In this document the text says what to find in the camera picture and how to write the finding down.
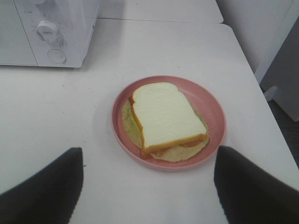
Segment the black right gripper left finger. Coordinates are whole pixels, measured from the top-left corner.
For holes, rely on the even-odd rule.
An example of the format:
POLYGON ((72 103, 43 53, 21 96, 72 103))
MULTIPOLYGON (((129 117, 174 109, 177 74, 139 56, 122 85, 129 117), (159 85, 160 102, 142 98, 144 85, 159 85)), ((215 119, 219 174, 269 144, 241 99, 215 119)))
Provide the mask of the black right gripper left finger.
POLYGON ((42 170, 0 195, 2 224, 67 224, 84 181, 83 152, 68 149, 42 170))

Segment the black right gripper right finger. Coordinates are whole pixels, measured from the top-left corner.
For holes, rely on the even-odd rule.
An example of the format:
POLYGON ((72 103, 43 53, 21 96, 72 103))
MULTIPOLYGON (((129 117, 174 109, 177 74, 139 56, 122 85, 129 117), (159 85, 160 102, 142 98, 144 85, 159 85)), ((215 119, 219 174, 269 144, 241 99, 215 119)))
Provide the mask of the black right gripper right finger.
POLYGON ((273 177, 235 149, 220 146, 214 184, 230 224, 297 224, 298 190, 273 177))

